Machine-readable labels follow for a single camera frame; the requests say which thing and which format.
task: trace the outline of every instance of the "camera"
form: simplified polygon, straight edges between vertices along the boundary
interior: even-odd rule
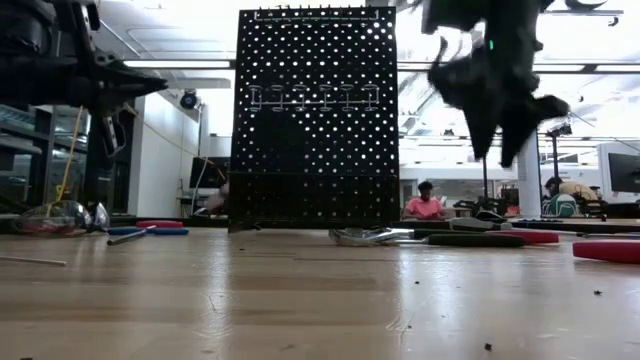
[[[185,90],[180,99],[180,106],[185,110],[193,110],[198,105],[198,97],[195,90]]]

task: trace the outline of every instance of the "cable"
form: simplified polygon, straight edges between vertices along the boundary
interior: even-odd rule
[[[585,123],[585,124],[587,124],[587,125],[591,126],[592,128],[597,129],[597,127],[596,127],[595,125],[593,125],[592,123],[588,122],[587,120],[585,120],[585,119],[581,118],[578,114],[576,114],[576,113],[574,113],[574,112],[571,112],[571,113],[569,113],[569,115],[570,115],[570,116],[572,116],[572,117],[577,118],[578,120],[580,120],[580,121],[582,121],[583,123]],[[614,141],[617,141],[617,142],[619,142],[620,144],[622,144],[622,145],[624,145],[624,146],[627,146],[627,147],[629,147],[629,148],[631,148],[631,149],[633,149],[633,150],[635,150],[635,151],[637,151],[637,152],[639,152],[639,153],[640,153],[640,149],[639,149],[639,148],[637,148],[637,147],[635,147],[635,146],[633,146],[633,145],[631,145],[631,144],[629,144],[629,143],[626,143],[626,142],[624,142],[624,141],[622,141],[622,140],[620,140],[620,139],[618,139],[618,138],[616,138],[616,137],[614,137],[614,136],[611,136],[611,138],[612,138]]]
[[[207,141],[207,151],[205,151],[205,155],[209,153],[209,147],[211,146],[211,141]],[[198,182],[196,183],[196,188],[193,190],[193,196],[191,198],[191,216],[193,216],[193,208],[196,205],[196,196],[198,195],[198,188],[200,187],[200,181],[202,180],[202,176],[204,175],[204,170],[207,168],[207,163],[202,163],[202,171],[200,171],[200,176],[198,177]]]
[[[178,149],[180,149],[180,150],[182,150],[182,151],[186,152],[187,154],[189,154],[189,155],[191,155],[191,156],[193,156],[193,157],[197,157],[197,158],[199,158],[199,159],[201,159],[201,160],[204,160],[204,161],[205,161],[206,163],[208,163],[208,164],[211,164],[211,165],[213,165],[213,166],[216,166],[216,164],[215,164],[213,161],[211,161],[211,160],[209,160],[209,159],[207,159],[207,158],[205,158],[205,157],[199,156],[199,155],[197,155],[197,154],[194,154],[194,153],[192,153],[192,152],[191,152],[191,151],[189,151],[189,150],[184,149],[182,146],[180,146],[180,145],[178,145],[178,144],[174,143],[174,142],[173,142],[173,141],[171,141],[169,138],[167,138],[166,136],[162,135],[160,132],[158,132],[156,129],[154,129],[154,128],[153,128],[153,126],[149,125],[149,123],[147,123],[146,121],[144,121],[144,119],[142,119],[142,118],[140,117],[140,115],[138,114],[138,112],[137,112],[134,108],[132,108],[132,107],[131,107],[131,105],[129,105],[129,104],[124,104],[124,106],[125,106],[125,108],[126,108],[126,109],[131,113],[131,114],[133,114],[133,116],[134,116],[137,120],[142,121],[142,123],[143,123],[146,127],[148,127],[148,128],[149,128],[149,130],[151,130],[151,131],[153,131],[154,133],[156,133],[156,135],[160,136],[162,139],[164,139],[164,140],[165,140],[166,142],[168,142],[169,144],[171,144],[171,145],[175,146],[176,148],[178,148]],[[226,177],[226,176],[224,176],[224,174],[222,173],[222,171],[220,171],[220,168],[216,166],[216,169],[218,170],[218,174],[220,175],[220,177],[222,178],[222,180],[227,181],[227,177]]]
[[[73,139],[71,140],[71,149],[69,150],[69,159],[67,159],[67,166],[64,169],[64,176],[62,177],[62,185],[60,192],[58,193],[57,201],[62,200],[62,196],[64,195],[64,189],[67,187],[67,180],[69,179],[69,171],[71,170],[71,162],[73,160],[73,151],[76,147],[76,140],[78,140],[78,128],[80,126],[80,118],[82,118],[82,111],[84,108],[80,106],[80,111],[78,111],[78,116],[76,117],[76,126],[73,129]]]

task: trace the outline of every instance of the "desk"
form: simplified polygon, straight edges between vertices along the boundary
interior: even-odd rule
[[[3,255],[68,262],[0,263],[2,359],[640,359],[638,267],[575,259],[571,237],[526,249],[345,249],[287,230],[110,248],[1,239]]]

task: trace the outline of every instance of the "screen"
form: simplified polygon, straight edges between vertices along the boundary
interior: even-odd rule
[[[227,182],[227,168],[229,166],[228,157],[210,157],[208,158],[213,164],[205,162],[199,157],[193,158],[191,165],[191,177],[189,179],[189,188],[195,189],[219,189]],[[202,179],[198,184],[198,179],[202,173]]]
[[[609,153],[611,191],[640,193],[640,156]]]

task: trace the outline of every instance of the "black pegboard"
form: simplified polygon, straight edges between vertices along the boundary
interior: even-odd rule
[[[240,12],[231,222],[398,220],[395,8]]]

